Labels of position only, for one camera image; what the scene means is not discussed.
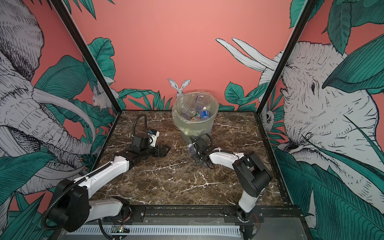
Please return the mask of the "clear white-cap bottle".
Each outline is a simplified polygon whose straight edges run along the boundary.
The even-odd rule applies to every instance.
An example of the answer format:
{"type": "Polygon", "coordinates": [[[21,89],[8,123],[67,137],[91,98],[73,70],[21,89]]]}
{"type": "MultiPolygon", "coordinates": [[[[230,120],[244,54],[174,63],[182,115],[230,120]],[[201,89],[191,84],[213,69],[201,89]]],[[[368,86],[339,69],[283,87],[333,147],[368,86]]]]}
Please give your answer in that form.
{"type": "Polygon", "coordinates": [[[191,156],[194,156],[197,154],[197,151],[196,151],[194,144],[189,144],[188,147],[189,147],[189,153],[191,156]]]}

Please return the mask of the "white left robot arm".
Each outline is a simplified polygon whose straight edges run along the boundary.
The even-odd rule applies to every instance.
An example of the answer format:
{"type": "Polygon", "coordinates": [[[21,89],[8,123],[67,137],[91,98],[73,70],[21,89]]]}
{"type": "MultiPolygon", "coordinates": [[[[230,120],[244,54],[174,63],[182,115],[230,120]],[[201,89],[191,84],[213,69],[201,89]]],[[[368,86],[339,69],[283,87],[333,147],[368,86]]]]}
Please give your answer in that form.
{"type": "Polygon", "coordinates": [[[75,180],[62,180],[56,187],[53,198],[41,218],[44,230],[78,230],[94,220],[116,217],[124,223],[131,219],[130,202],[122,197],[92,201],[91,197],[107,183],[131,170],[149,157],[163,158],[170,151],[166,145],[138,149],[129,147],[118,152],[114,158],[98,169],[75,180]]]}

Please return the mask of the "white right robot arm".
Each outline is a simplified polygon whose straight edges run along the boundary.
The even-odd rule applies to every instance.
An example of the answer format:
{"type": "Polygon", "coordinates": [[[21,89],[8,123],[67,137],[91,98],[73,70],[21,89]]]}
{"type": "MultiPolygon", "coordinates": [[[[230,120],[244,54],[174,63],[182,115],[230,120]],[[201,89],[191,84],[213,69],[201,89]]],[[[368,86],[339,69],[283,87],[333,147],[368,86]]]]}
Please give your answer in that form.
{"type": "Polygon", "coordinates": [[[233,170],[243,188],[238,202],[238,215],[247,218],[255,209],[261,195],[273,179],[270,171],[254,151],[235,153],[223,150],[213,144],[209,134],[205,140],[202,136],[190,137],[190,153],[199,166],[213,169],[221,165],[233,170]]]}

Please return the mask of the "clear square green-label bottle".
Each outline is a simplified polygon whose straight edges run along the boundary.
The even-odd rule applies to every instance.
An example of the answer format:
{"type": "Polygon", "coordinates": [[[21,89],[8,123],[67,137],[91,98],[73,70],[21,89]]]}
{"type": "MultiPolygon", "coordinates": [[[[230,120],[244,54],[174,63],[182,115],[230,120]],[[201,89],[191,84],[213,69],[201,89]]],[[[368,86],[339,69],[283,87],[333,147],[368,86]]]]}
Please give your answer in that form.
{"type": "Polygon", "coordinates": [[[188,116],[188,118],[193,118],[197,114],[197,111],[188,104],[183,104],[181,106],[181,112],[183,115],[188,116]]]}

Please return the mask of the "blue label Chinese water bottle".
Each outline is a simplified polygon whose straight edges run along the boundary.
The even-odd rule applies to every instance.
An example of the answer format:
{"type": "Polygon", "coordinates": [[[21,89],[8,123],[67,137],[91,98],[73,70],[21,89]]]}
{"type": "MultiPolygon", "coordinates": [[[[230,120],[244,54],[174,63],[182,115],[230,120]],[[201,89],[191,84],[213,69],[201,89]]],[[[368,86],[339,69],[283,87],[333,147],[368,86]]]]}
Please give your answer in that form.
{"type": "Polygon", "coordinates": [[[200,112],[200,119],[202,121],[206,121],[206,120],[209,120],[210,118],[211,118],[211,114],[208,111],[207,107],[204,106],[200,112]]]}

